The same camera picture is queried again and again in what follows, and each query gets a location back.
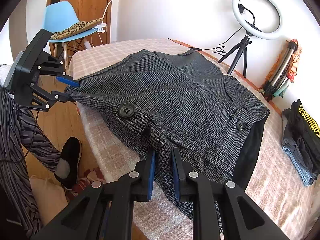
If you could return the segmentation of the grey houndstooth pants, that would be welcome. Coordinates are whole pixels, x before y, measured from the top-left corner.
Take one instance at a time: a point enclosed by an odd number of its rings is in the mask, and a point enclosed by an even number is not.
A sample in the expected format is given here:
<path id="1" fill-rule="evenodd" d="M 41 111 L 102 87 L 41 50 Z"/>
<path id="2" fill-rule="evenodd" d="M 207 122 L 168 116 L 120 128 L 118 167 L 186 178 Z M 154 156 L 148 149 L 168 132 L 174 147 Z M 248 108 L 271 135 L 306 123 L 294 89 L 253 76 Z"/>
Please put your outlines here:
<path id="1" fill-rule="evenodd" d="M 141 50 L 83 77 L 66 93 L 100 113 L 108 129 L 141 158 L 156 155 L 155 182 L 178 211 L 171 150 L 216 183 L 245 189 L 258 160 L 269 109 L 235 77 L 200 53 Z"/>

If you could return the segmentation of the blue plastic chair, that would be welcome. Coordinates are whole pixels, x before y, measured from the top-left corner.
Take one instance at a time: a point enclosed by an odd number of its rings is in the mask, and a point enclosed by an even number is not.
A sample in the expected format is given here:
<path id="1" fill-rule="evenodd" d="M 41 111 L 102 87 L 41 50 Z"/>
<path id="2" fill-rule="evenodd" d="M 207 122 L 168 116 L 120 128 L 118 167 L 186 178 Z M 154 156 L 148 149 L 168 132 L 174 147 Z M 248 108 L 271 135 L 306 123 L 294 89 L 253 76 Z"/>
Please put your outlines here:
<path id="1" fill-rule="evenodd" d="M 71 3 L 62 1 L 46 7 L 43 29 L 53 34 L 57 31 L 65 30 L 77 22 L 80 22 L 80 20 Z M 63 59 L 65 69 L 68 71 L 70 60 L 76 52 L 92 48 L 87 37 L 96 32 L 97 26 L 62 40 L 49 39 L 50 50 L 54 57 Z"/>

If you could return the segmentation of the leopard print cushion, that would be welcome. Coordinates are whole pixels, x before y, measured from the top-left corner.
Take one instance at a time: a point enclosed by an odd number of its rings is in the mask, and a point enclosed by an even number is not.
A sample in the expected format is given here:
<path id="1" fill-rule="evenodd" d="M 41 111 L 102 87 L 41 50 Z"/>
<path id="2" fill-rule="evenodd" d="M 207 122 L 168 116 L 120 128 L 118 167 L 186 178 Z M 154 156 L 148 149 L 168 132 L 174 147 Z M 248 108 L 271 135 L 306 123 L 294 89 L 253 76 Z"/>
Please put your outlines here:
<path id="1" fill-rule="evenodd" d="M 74 36 L 79 33 L 83 33 L 84 31 L 87 31 L 89 29 L 95 28 L 97 25 L 101 24 L 103 22 L 102 18 L 97 18 L 92 21 L 80 21 L 69 28 L 62 30 L 62 31 L 57 31 L 52 34 L 50 37 L 51 40 L 62 40 L 64 38 L 68 38 L 71 36 Z"/>

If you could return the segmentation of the black shoe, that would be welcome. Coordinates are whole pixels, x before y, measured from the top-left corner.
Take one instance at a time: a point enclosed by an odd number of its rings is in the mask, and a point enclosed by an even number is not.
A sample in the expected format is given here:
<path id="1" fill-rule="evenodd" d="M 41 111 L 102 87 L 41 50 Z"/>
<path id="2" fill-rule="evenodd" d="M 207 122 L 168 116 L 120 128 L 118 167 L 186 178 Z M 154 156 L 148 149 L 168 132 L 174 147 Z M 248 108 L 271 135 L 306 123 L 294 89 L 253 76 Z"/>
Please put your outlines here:
<path id="1" fill-rule="evenodd" d="M 57 181 L 69 191 L 77 183 L 81 151 L 81 141 L 76 137 L 70 137 L 62 148 L 60 159 L 54 172 Z"/>

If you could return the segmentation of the zebra striped trouser leg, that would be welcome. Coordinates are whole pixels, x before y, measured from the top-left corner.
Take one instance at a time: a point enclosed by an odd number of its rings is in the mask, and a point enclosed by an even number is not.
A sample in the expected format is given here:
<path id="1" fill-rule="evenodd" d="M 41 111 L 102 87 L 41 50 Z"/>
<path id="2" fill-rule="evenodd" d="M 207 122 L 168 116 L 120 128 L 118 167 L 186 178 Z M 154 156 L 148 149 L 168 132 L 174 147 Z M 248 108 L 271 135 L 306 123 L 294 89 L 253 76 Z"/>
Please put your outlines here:
<path id="1" fill-rule="evenodd" d="M 18 232 L 14 237 L 29 239 L 43 227 L 33 195 L 23 149 L 26 148 L 49 171 L 60 160 L 30 110 L 20 109 L 1 90 L 1 218 Z"/>

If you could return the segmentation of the folded blue jeans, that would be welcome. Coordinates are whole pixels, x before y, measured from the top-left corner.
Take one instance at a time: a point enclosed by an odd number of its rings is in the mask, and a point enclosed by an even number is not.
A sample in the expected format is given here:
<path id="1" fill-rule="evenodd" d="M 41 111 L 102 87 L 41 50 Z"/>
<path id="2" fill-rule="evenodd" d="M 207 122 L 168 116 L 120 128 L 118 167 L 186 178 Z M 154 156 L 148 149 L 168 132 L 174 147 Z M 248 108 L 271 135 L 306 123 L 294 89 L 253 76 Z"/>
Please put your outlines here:
<path id="1" fill-rule="evenodd" d="M 306 168 L 305 161 L 303 160 L 303 156 L 298 148 L 297 143 L 294 141 L 291 135 L 288 135 L 286 132 L 286 127 L 288 120 L 283 115 L 283 138 L 282 138 L 282 149 L 284 153 L 286 153 L 291 159 L 294 167 L 296 168 L 298 174 L 300 175 L 304 186 L 311 186 L 313 182 L 317 179 L 317 175 L 315 173 L 311 173 Z"/>

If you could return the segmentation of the black and yellow garment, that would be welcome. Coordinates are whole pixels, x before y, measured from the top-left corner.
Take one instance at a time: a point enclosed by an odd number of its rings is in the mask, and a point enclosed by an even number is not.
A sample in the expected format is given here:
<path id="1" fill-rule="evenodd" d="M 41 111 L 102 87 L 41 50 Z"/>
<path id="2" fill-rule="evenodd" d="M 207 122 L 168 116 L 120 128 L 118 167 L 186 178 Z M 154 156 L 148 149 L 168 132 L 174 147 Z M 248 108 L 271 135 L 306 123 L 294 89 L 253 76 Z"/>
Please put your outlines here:
<path id="1" fill-rule="evenodd" d="M 319 136 L 300 113 L 301 107 L 301 101 L 297 100 L 282 112 L 282 117 L 287 119 L 283 145 L 289 146 L 298 164 L 317 176 L 319 174 Z"/>

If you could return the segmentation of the folded silver tripod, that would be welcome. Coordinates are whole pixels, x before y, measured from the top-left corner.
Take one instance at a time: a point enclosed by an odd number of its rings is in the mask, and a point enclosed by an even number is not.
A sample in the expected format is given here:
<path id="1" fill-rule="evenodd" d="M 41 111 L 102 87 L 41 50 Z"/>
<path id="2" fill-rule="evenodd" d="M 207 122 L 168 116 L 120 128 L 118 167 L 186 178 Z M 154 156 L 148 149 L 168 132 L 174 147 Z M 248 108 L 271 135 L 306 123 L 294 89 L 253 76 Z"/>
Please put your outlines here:
<path id="1" fill-rule="evenodd" d="M 288 78 L 289 66 L 297 49 L 298 41 L 296 39 L 289 41 L 284 51 L 279 55 L 274 68 L 266 77 L 260 92 L 267 101 L 271 101 L 278 96 L 284 96 L 291 82 Z"/>

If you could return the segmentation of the orange floral scarf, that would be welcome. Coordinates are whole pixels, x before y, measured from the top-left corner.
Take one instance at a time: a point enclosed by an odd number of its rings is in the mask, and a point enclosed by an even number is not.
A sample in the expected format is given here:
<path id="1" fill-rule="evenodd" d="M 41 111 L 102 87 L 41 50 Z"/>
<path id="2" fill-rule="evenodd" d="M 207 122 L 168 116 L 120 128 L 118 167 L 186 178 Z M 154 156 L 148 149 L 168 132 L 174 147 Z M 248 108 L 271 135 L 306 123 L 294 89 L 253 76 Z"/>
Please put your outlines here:
<path id="1" fill-rule="evenodd" d="M 284 49 L 286 48 L 286 46 L 287 46 L 287 43 L 288 43 L 289 41 L 286 41 L 286 44 L 285 44 L 285 46 L 284 46 L 284 48 L 283 48 L 283 50 L 282 50 L 282 52 L 284 51 Z M 302 48 L 301 48 L 301 46 L 298 44 L 298 49 L 297 49 L 297 51 L 293 54 L 293 60 L 292 60 L 292 62 L 290 63 L 290 66 L 289 66 L 289 72 L 288 72 L 288 78 L 290 79 L 290 84 L 291 83 L 294 83 L 294 81 L 295 81 L 295 77 L 296 77 L 296 75 L 297 75 L 297 71 L 298 71 L 298 66 L 299 66 L 299 61 L 300 61 L 300 55 L 301 55 L 301 53 L 302 53 Z"/>

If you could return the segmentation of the black mini tripod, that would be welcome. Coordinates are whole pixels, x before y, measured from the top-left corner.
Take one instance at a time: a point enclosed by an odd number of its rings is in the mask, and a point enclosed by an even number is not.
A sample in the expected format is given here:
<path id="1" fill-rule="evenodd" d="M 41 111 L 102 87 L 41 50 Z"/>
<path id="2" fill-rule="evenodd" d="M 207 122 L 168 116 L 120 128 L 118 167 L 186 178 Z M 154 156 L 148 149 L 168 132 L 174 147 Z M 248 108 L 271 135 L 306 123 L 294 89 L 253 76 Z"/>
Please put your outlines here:
<path id="1" fill-rule="evenodd" d="M 240 60 L 240 57 L 243 56 L 243 76 L 246 78 L 247 75 L 247 46 L 251 44 L 250 36 L 246 35 L 238 44 L 236 44 L 229 52 L 227 52 L 221 59 L 219 59 L 218 63 L 223 62 L 227 57 L 232 55 L 235 51 L 237 54 L 229 67 L 227 72 L 228 75 L 231 75 L 233 70 L 236 67 L 236 64 Z"/>

